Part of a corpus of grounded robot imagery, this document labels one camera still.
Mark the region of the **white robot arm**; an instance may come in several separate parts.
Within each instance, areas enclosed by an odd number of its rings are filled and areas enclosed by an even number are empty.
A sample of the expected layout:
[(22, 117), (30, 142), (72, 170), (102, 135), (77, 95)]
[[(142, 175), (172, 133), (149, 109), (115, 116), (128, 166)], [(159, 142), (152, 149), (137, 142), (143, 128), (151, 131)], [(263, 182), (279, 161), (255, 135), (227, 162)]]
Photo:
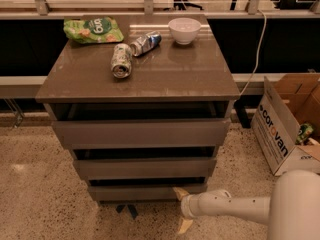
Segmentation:
[(283, 174), (269, 197), (233, 198), (224, 189), (174, 192), (181, 202), (181, 234), (197, 217), (232, 216), (266, 225), (267, 240), (320, 240), (320, 175), (311, 171)]

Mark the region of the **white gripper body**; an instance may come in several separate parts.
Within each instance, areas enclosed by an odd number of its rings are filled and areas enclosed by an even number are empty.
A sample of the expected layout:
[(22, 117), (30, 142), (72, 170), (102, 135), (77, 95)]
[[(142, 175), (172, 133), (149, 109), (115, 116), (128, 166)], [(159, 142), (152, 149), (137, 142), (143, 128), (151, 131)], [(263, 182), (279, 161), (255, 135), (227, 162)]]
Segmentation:
[(194, 219), (199, 215), (198, 195), (186, 195), (181, 200), (181, 212), (187, 219)]

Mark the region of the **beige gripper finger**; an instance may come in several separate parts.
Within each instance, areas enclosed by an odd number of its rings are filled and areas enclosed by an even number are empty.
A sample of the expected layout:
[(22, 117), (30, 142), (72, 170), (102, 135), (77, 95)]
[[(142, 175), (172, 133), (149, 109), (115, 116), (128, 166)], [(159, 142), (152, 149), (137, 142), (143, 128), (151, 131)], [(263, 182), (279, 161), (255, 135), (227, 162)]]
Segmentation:
[(174, 187), (173, 191), (176, 193), (176, 197), (179, 201), (182, 201), (185, 197), (189, 195), (189, 192), (180, 187)]
[(184, 234), (192, 226), (193, 220), (181, 217), (179, 220), (178, 234)]

